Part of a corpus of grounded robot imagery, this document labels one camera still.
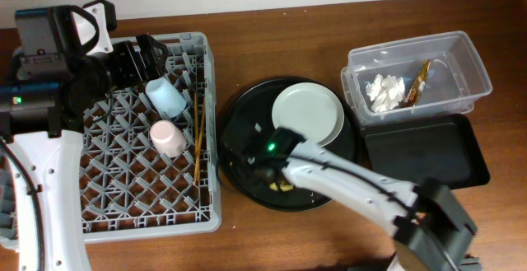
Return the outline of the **light blue cup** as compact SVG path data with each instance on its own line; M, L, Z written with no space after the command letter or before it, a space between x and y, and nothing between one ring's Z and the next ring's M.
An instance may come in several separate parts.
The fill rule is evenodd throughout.
M186 108L187 102L183 95L165 77L149 81L145 91L157 112L171 119Z

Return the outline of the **yellow bowl with food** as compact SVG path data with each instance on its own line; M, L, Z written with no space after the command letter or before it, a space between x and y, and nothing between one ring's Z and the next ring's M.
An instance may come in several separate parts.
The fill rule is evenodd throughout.
M294 189L294 186L285 182L285 181L278 181L278 182L272 182L269 185L269 188L276 192L288 192Z

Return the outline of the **wooden chopstick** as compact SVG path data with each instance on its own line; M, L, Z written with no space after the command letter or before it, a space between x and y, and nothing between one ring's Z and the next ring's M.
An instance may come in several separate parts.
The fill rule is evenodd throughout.
M198 93L194 91L194 182L193 185L198 183Z
M203 145L203 135L205 131L205 121L206 121L206 102L203 101L202 117L201 117L199 134L198 134L196 165L195 165L195 172L194 172L194 185L195 186L198 186L198 183L200 181L200 157L201 157L201 150L202 150L202 145Z

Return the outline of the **white round plate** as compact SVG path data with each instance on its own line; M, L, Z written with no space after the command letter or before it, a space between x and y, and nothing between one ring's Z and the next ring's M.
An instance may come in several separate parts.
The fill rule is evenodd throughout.
M271 110L274 128L288 128L320 146L330 144L344 124L344 109L327 87L300 82L281 91Z

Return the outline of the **pink cup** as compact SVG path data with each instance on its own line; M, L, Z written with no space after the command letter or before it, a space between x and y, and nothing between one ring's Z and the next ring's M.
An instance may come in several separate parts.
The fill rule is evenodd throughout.
M174 158L182 154L187 141L183 133L168 120L159 120L150 128L150 138L159 154Z

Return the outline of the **white tissue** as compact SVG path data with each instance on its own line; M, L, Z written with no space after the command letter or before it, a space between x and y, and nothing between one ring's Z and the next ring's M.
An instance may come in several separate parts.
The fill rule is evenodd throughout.
M373 82L366 84L366 95L372 102L371 110L381 113L397 107L405 97L405 85L402 77L380 74Z

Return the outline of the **gold snack wrapper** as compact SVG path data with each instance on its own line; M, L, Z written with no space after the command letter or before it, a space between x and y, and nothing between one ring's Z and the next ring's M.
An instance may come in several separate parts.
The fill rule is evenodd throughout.
M424 90L424 87L427 83L429 71L431 66L431 60L427 59L423 62L421 69L419 70L412 87L410 88L408 94L406 95L404 101L403 101L403 107L413 107L415 106L421 96L422 92Z

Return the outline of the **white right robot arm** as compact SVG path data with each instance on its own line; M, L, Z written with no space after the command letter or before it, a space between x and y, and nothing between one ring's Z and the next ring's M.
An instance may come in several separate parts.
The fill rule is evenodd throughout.
M289 128L265 134L248 120L226 126L220 142L261 180L285 180L322 194L381 227L394 242L385 270L483 267L468 253L478 228L446 185L396 180L339 157Z

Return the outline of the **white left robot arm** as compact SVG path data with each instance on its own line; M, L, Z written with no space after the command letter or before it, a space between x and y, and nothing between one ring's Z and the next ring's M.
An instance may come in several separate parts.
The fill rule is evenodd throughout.
M79 197L84 113L162 76L167 47L114 43L114 5L96 0L15 14L21 46L1 84L1 149L15 190L19 267L88 270Z

